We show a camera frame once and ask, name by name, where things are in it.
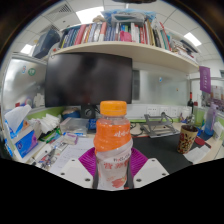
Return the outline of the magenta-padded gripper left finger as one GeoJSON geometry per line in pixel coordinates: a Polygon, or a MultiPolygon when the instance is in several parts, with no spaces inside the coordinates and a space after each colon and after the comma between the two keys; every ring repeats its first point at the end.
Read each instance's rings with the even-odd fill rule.
{"type": "Polygon", "coordinates": [[[59,176],[78,186],[96,189],[98,170],[95,148],[89,149],[78,159],[71,158],[59,172],[59,176]]]}

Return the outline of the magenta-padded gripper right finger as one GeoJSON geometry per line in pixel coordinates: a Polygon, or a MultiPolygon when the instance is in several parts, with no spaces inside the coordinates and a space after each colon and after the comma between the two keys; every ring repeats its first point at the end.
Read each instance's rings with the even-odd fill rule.
{"type": "Polygon", "coordinates": [[[169,173],[156,158],[148,159],[132,148],[127,171],[127,189],[136,189],[168,176],[169,173]]]}

